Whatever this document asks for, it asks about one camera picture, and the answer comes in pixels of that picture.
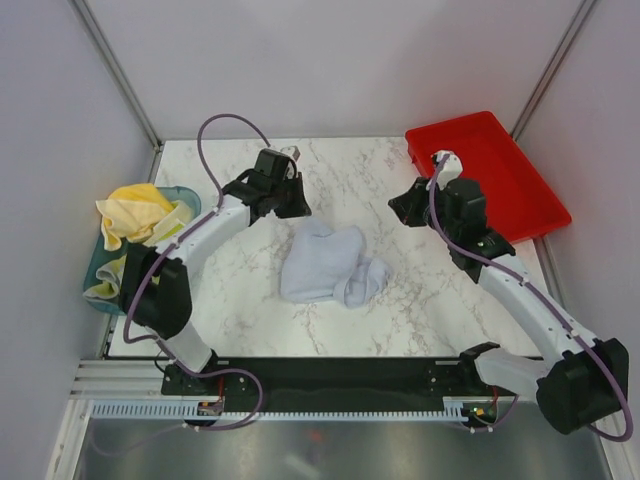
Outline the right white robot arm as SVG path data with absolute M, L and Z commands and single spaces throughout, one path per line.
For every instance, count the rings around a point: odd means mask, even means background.
M 419 177 L 388 205 L 402 224 L 436 230 L 454 264 L 508 311 L 541 355 L 533 360 L 490 343 L 473 347 L 456 372 L 462 390 L 480 394 L 492 385 L 533 400 L 562 434 L 621 413 L 623 433 L 596 433 L 614 442 L 632 437 L 627 349 L 616 338 L 599 339 L 531 281 L 514 247 L 488 226 L 476 181 L 457 178 L 440 187 Z

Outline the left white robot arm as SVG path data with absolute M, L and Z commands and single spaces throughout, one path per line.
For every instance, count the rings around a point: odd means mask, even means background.
M 311 214 L 295 146 L 264 148 L 255 166 L 222 189 L 222 203 L 154 246 L 130 245 L 119 307 L 186 367 L 184 382 L 197 394 L 213 391 L 219 371 L 214 351 L 191 322 L 191 278 L 226 241 L 273 213 L 280 219 Z

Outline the light blue towel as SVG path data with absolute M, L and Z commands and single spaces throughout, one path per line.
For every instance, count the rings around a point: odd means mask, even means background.
M 384 260 L 366 255 L 358 227 L 332 230 L 312 217 L 294 235 L 281 270 L 280 294 L 291 303 L 336 301 L 354 309 L 381 293 L 391 276 Z

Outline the green frog pattern towel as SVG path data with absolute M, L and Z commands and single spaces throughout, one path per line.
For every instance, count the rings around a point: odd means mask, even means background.
M 193 209 L 184 201 L 172 202 L 174 209 L 152 229 L 152 235 L 143 242 L 144 246 L 154 246 L 182 230 L 194 218 Z

